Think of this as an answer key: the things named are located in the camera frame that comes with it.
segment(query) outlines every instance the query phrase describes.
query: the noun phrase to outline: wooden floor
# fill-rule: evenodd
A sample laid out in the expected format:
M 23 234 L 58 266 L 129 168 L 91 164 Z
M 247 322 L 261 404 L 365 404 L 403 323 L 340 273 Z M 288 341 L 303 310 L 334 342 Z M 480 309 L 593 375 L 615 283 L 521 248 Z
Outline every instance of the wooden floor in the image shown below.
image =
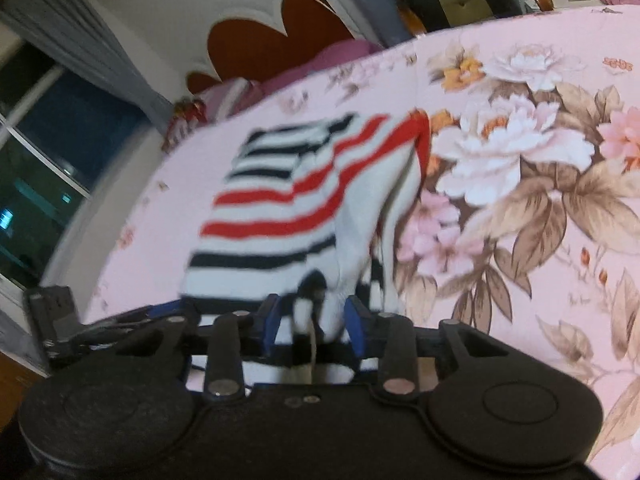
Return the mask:
M 27 389 L 42 379 L 0 352 L 0 429 L 11 420 Z

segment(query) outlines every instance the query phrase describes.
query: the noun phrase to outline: pink blanket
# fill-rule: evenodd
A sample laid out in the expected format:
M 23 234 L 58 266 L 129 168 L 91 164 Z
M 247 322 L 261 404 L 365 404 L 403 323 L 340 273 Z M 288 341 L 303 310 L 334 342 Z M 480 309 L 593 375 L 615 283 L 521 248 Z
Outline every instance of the pink blanket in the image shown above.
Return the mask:
M 149 183 L 85 321 L 174 300 L 222 176 L 257 126 L 421 108 L 428 179 L 399 229 L 416 324 L 458 317 L 588 384 L 604 478 L 640 473 L 640 8 L 429 34 L 298 82 L 181 146 Z

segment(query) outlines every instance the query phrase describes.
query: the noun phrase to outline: heart-shaped headboard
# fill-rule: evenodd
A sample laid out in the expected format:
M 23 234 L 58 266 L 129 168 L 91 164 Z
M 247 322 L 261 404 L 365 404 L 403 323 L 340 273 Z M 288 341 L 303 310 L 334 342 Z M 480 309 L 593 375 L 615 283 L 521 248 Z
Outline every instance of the heart-shaped headboard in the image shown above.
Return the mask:
M 329 6 L 326 0 L 320 1 Z M 317 0 L 282 0 L 281 12 L 287 35 L 244 18 L 211 27 L 207 50 L 220 80 L 267 81 L 310 61 L 336 41 L 352 38 L 342 20 Z M 187 88 L 194 94 L 217 83 L 201 72 L 187 74 Z

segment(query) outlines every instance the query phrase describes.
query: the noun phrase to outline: window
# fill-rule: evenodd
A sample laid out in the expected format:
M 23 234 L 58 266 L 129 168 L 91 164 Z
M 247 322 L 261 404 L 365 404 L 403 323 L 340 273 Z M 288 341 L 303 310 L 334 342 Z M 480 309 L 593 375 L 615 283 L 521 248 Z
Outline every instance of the window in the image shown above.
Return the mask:
M 37 286 L 142 113 L 23 44 L 0 66 L 0 292 Z

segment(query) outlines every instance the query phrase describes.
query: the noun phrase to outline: curtain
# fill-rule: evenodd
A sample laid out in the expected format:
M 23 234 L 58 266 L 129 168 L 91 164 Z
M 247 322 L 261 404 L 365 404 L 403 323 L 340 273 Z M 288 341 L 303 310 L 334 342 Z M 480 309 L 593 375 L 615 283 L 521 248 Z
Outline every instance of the curtain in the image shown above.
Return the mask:
M 164 134 L 173 107 L 86 0 L 0 0 L 0 21 L 60 65 L 139 107 Z

